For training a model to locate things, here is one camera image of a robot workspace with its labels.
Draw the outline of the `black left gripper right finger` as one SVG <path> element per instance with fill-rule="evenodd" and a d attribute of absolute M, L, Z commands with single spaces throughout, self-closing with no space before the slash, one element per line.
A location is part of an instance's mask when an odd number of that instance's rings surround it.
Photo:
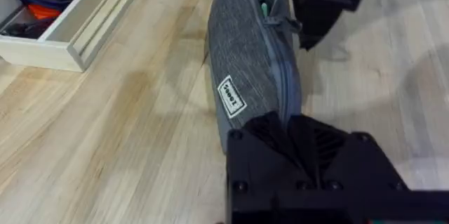
<path fill-rule="evenodd" d="M 290 118 L 288 136 L 295 157 L 317 189 L 409 190 L 369 133 L 346 132 L 301 115 Z"/>

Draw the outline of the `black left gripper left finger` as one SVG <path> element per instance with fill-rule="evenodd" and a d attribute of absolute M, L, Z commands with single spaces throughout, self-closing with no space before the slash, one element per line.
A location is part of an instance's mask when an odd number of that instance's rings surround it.
<path fill-rule="evenodd" d="M 268 112 L 228 133 L 227 223 L 287 223 L 283 194 L 304 173 L 279 115 Z"/>

